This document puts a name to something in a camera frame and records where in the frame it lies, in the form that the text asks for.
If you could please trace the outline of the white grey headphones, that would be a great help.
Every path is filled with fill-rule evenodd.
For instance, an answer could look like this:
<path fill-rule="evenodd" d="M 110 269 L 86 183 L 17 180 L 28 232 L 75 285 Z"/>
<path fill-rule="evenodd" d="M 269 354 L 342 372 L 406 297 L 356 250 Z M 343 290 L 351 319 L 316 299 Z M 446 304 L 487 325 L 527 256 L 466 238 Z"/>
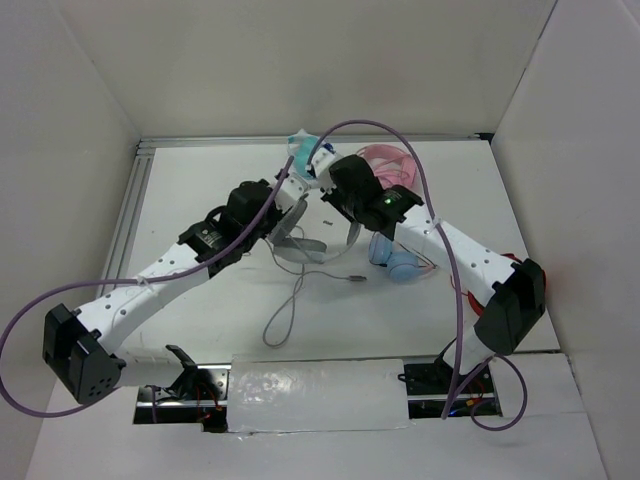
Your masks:
<path fill-rule="evenodd" d="M 352 222 L 346 237 L 346 244 L 340 250 L 328 250 L 328 245 L 317 239 L 295 236 L 293 231 L 304 216 L 307 207 L 307 194 L 304 194 L 286 212 L 271 233 L 267 236 L 273 253 L 283 260 L 301 265 L 325 264 L 336 260 L 348 252 L 356 243 L 361 231 L 361 225 Z"/>

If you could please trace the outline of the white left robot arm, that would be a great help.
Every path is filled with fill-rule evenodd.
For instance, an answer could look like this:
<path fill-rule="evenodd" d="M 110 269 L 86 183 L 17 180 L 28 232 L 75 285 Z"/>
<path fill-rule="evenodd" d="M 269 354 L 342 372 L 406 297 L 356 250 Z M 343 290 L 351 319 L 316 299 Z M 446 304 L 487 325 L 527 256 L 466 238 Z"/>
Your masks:
<path fill-rule="evenodd" d="M 188 227 L 132 282 L 74 310 L 63 304 L 51 309 L 44 324 L 45 363 L 78 404 L 103 398 L 126 366 L 115 354 L 124 340 L 173 300 L 238 262 L 293 204 L 265 180 L 241 183 L 225 205 Z"/>

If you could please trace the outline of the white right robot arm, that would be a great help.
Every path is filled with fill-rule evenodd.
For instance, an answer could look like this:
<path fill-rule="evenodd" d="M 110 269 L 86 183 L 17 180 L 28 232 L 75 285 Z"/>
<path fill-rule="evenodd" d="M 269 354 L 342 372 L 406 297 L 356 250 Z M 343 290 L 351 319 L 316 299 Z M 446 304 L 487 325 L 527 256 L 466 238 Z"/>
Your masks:
<path fill-rule="evenodd" d="M 436 379 L 448 392 L 460 391 L 471 371 L 494 354 L 508 356 L 545 314 L 545 274 L 527 258 L 517 262 L 479 244 L 430 215 L 423 199 L 402 185 L 383 188 L 363 158 L 314 158 L 308 170 L 324 189 L 322 200 L 346 218 L 378 232 L 450 272 L 482 307 L 465 329 L 460 347 L 442 355 Z"/>

